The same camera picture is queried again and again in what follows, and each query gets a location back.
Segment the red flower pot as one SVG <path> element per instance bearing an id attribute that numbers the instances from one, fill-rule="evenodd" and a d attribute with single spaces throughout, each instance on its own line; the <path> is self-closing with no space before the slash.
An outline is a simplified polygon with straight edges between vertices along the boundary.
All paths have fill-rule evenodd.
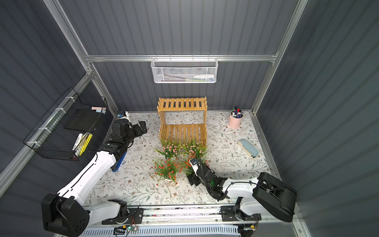
<path id="1" fill-rule="evenodd" d="M 180 160 L 181 169 L 186 176 L 195 174 L 193 167 L 196 167 L 198 163 L 201 163 L 204 166 L 209 166 L 208 160 L 203 153 L 186 154 Z"/>
<path id="2" fill-rule="evenodd" d="M 182 171 L 182 166 L 176 158 L 155 159 L 152 165 L 154 175 L 159 179 L 169 180 L 176 183 L 177 174 Z"/>

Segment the pink flower pot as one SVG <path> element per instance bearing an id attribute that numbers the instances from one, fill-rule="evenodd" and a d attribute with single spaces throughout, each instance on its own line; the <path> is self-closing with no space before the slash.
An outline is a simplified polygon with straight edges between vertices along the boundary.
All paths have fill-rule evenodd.
<path id="1" fill-rule="evenodd" d="M 189 158 L 203 158 L 207 153 L 207 147 L 203 143 L 194 140 L 184 143 L 183 148 Z"/>
<path id="2" fill-rule="evenodd" d="M 181 142 L 169 139 L 161 140 L 162 148 L 155 149 L 159 154 L 163 155 L 166 160 L 175 158 L 184 153 L 184 146 Z"/>

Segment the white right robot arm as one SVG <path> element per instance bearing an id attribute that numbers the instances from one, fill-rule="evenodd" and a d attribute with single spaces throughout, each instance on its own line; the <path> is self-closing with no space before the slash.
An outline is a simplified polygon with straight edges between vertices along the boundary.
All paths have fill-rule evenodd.
<path id="1" fill-rule="evenodd" d="M 261 172 L 256 178 L 233 180 L 216 176 L 209 167 L 194 160 L 190 164 L 212 198 L 218 201 L 237 199 L 232 211 L 237 220 L 245 221 L 266 210 L 281 221 L 293 221 L 297 191 L 269 173 Z"/>

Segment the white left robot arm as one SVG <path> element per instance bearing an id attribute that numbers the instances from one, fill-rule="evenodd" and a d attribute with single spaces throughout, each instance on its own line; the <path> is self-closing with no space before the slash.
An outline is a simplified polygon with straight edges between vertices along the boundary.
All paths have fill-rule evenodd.
<path id="1" fill-rule="evenodd" d="M 132 124 L 128 117 L 115 120 L 110 140 L 96 150 L 90 163 L 59 192 L 43 198 L 43 228 L 66 237 L 78 237 L 88 226 L 99 222 L 123 224 L 130 220 L 131 213 L 125 201 L 110 199 L 93 206 L 84 206 L 84 203 L 104 173 L 118 171 L 134 139 L 147 132 L 145 121 Z"/>

